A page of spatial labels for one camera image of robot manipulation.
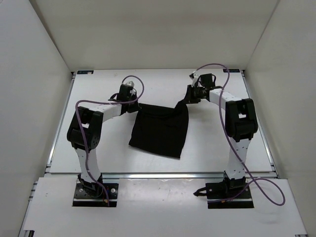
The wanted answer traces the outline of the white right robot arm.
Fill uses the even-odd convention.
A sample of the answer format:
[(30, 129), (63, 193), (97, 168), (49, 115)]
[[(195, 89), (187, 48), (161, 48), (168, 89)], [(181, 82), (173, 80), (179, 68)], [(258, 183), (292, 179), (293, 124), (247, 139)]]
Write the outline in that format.
[(239, 192), (239, 187), (245, 183), (245, 161), (247, 150), (254, 134), (258, 130), (258, 122), (254, 102), (250, 98), (239, 98), (216, 86), (216, 76), (213, 74), (190, 74), (193, 81), (187, 86), (184, 101), (187, 104), (197, 104), (202, 99), (219, 106), (220, 120), (224, 133), (229, 141), (229, 161), (224, 171), (225, 183), (221, 186), (222, 194), (228, 198)]

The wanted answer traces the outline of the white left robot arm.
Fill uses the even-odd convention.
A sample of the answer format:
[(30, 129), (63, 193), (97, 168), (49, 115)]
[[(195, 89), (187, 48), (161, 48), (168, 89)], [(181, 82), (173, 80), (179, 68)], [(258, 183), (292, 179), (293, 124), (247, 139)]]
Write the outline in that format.
[(97, 197), (103, 192), (102, 175), (98, 168), (96, 147), (101, 140), (104, 122), (125, 113), (140, 110), (134, 83), (122, 83), (119, 92), (108, 102), (80, 100), (67, 132), (67, 140), (75, 149), (80, 163), (79, 181), (87, 192)]

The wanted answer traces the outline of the black skirt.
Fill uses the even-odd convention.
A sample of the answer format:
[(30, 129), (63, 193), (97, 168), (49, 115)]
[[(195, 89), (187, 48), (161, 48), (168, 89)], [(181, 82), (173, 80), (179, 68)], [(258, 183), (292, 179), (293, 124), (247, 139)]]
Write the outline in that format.
[(141, 104), (129, 145), (152, 154), (180, 158), (188, 124), (188, 107), (179, 101), (174, 108)]

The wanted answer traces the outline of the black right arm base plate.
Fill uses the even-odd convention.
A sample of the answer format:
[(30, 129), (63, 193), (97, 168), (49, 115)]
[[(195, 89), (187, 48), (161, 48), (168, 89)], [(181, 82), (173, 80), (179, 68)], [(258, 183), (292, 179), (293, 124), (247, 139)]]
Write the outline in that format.
[(224, 178), (221, 182), (208, 182), (194, 192), (196, 197), (207, 197), (208, 209), (251, 209), (252, 195), (246, 178)]

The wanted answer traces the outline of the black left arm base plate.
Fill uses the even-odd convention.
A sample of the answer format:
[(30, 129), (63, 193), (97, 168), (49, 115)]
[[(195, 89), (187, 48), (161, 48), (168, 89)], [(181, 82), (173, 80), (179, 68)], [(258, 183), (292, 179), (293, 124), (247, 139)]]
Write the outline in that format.
[(104, 188), (96, 183), (89, 183), (78, 175), (73, 196), (74, 207), (116, 207), (119, 194), (119, 183), (103, 183), (102, 178), (98, 180)]

